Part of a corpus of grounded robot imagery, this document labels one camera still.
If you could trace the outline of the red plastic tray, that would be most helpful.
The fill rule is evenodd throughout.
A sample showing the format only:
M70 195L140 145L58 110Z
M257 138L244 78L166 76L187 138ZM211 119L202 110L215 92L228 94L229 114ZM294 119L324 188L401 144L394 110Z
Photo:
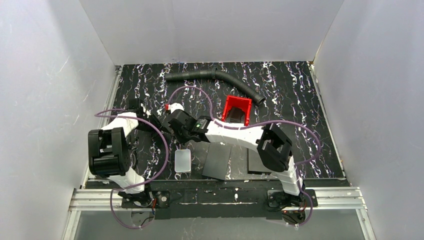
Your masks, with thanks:
M252 100L250 98L228 95L226 98L221 121L226 123L250 123Z

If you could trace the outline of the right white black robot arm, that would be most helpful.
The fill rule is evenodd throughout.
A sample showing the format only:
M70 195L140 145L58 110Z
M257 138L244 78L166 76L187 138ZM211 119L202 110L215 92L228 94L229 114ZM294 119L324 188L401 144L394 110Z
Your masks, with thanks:
M245 126L210 116L194 118L184 110L176 109L165 118L164 125L181 144L189 141L223 143L258 153L262 164L276 173L284 193L301 194L303 181L296 174L293 143L276 123Z

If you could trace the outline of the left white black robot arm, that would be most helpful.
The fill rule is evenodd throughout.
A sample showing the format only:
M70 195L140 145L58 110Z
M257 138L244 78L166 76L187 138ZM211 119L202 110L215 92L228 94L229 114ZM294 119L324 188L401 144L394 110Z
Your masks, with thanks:
M137 173L127 137L134 130L153 131L165 142L165 127L139 98L130 99L127 108L107 109L96 117L111 119L111 122L88 133L89 171L115 182L119 190L128 195L144 192L150 180Z

